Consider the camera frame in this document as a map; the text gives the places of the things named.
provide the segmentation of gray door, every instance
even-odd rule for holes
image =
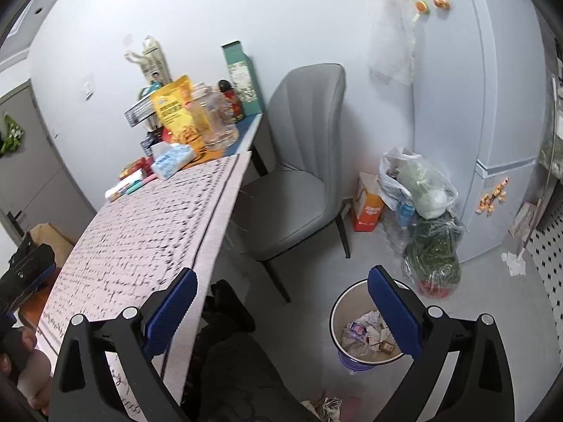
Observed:
[[[72,181],[49,140],[27,86],[0,103],[0,133],[8,113],[25,131],[22,145],[0,158],[0,209],[27,231],[49,222],[78,239],[95,211]]]

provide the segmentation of red bottle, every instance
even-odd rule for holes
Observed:
[[[231,108],[231,113],[233,115],[233,119],[235,122],[244,119],[244,112],[243,106],[240,103],[239,97],[236,96],[236,93],[231,86],[231,83],[225,79],[221,79],[219,81],[219,90],[223,93],[227,101],[229,102],[229,106]]]

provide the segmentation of white wall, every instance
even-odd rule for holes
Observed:
[[[0,71],[0,97],[29,80],[29,62],[23,59],[11,67]]]
[[[266,101],[293,68],[337,62],[347,72],[344,180],[375,172],[381,153],[412,144],[410,89],[370,81],[365,53],[375,0],[58,0],[32,43],[33,89],[57,149],[88,200],[142,156],[140,128],[123,112],[144,85],[125,61],[124,38],[141,49],[158,39],[171,73],[213,84],[227,77],[221,45],[240,40],[254,60]],[[89,81],[94,95],[83,100]]]

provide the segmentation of ceiling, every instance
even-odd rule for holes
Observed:
[[[27,50],[56,1],[31,0],[0,48],[0,71],[27,57]]]

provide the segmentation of black pants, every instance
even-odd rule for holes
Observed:
[[[182,409],[192,421],[319,422],[285,388],[266,353],[221,313],[195,339]]]

